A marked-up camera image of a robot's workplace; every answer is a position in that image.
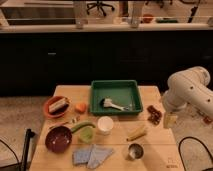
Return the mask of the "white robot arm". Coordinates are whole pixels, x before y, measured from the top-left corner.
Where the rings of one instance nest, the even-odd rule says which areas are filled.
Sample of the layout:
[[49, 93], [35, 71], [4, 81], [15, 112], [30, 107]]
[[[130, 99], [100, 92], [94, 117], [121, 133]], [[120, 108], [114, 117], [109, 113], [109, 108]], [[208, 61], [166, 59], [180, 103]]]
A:
[[213, 90], [210, 83], [210, 73], [201, 66], [196, 66], [173, 73], [167, 81], [168, 90], [162, 96], [165, 109], [163, 126], [168, 129], [177, 120], [176, 112], [184, 109], [187, 104], [213, 119]]

